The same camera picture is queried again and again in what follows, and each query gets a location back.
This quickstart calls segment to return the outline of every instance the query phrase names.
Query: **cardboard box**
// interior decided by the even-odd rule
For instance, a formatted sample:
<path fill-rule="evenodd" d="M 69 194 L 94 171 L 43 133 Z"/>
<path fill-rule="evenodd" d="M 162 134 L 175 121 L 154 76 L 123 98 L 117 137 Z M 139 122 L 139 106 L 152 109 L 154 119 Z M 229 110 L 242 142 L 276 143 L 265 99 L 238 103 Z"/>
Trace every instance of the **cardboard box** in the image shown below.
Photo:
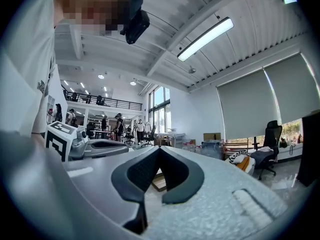
<path fill-rule="evenodd" d="M 221 132 L 204 133 L 203 134 L 203 141 L 205 142 L 208 140 L 221 140 Z"/>

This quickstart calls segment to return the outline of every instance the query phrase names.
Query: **standing person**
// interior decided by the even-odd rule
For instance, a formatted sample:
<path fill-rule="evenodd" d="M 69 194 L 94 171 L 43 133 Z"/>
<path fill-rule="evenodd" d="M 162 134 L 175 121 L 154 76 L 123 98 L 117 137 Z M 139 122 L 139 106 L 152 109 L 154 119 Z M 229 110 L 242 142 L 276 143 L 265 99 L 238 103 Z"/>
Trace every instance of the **standing person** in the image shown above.
<path fill-rule="evenodd" d="M 145 131 L 145 125 L 142 123 L 142 120 L 139 119 L 139 122 L 136 124 L 136 135 L 138 137 L 138 145 L 140 145 L 140 143 L 144 143 L 144 131 Z"/>
<path fill-rule="evenodd" d="M 55 121 L 59 121 L 59 122 L 62 122 L 62 112 L 61 112 L 61 105 L 58 103 L 58 104 L 55 104 L 56 105 L 56 110 L 53 111 L 53 122 Z"/>
<path fill-rule="evenodd" d="M 122 114 L 119 113 L 116 115 L 118 120 L 116 121 L 116 140 L 121 142 L 121 135 L 124 131 L 124 120 L 122 119 Z"/>
<path fill-rule="evenodd" d="M 106 133 L 105 131 L 107 130 L 107 120 L 106 120 L 107 116 L 105 115 L 102 119 L 102 122 L 101 122 L 101 130 L 104 132 L 102 133 L 101 135 L 101 138 L 102 139 L 105 139 L 106 138 Z"/>
<path fill-rule="evenodd" d="M 143 0 L 25 0 L 13 15 L 0 42 L 0 87 L 15 100 L 0 97 L 6 113 L 0 129 L 17 131 L 41 144 L 47 127 L 50 79 L 56 71 L 55 27 L 63 19 L 99 33 L 127 26 L 141 10 Z M 17 104 L 26 104 L 23 110 Z M 21 118 L 13 127 L 10 118 Z"/>
<path fill-rule="evenodd" d="M 76 125 L 76 121 L 77 121 L 75 110 L 73 108 L 71 108 L 69 111 L 71 113 L 69 114 L 69 116 L 68 116 L 68 118 L 67 118 L 65 123 L 67 125 L 70 125 L 70 126 L 74 127 Z"/>

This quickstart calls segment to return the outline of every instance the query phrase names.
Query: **orange cloth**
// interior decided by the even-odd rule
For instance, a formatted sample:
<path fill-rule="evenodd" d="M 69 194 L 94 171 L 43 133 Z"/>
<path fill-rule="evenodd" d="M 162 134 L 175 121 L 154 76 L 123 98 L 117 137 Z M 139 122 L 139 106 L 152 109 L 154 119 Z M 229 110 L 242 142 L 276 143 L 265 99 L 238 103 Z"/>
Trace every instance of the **orange cloth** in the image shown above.
<path fill-rule="evenodd" d="M 243 159 L 241 163 L 238 163 L 236 167 L 240 168 L 242 171 L 246 171 L 248 165 L 249 165 L 250 156 L 247 156 Z"/>

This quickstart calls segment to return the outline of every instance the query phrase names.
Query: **table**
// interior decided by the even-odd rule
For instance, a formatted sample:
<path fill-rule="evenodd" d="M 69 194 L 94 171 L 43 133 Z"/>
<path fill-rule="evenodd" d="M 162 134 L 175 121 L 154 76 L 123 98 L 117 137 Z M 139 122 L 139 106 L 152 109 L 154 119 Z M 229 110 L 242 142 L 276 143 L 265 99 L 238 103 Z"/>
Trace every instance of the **table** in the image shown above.
<path fill-rule="evenodd" d="M 95 139 L 99 138 L 99 134 L 101 134 L 101 136 L 102 136 L 102 134 L 107 134 L 107 133 L 112 134 L 113 133 L 113 135 L 111 137 L 112 137 L 113 141 L 115 140 L 115 132 L 114 131 L 111 131 L 111 130 L 106 130 L 106 131 L 104 131 L 104 130 L 92 130 L 92 132 L 94 132 L 94 138 Z"/>
<path fill-rule="evenodd" d="M 171 138 L 173 138 L 173 147 L 176 147 L 176 140 L 177 139 L 181 139 L 185 136 L 185 133 L 178 133 L 178 132 L 160 132 L 157 133 L 157 136 L 169 136 Z"/>

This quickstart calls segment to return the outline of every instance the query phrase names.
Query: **window blind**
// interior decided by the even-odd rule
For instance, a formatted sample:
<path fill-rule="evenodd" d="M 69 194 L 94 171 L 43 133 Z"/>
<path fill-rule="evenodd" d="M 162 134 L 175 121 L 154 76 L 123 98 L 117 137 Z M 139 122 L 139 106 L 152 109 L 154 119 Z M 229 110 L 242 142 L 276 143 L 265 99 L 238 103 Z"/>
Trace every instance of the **window blind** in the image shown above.
<path fill-rule="evenodd" d="M 301 54 L 264 70 L 274 89 L 282 124 L 300 119 L 320 108 L 316 82 Z"/>
<path fill-rule="evenodd" d="M 219 86 L 218 92 L 226 139 L 264 135 L 268 122 L 277 120 L 276 102 L 263 70 Z"/>

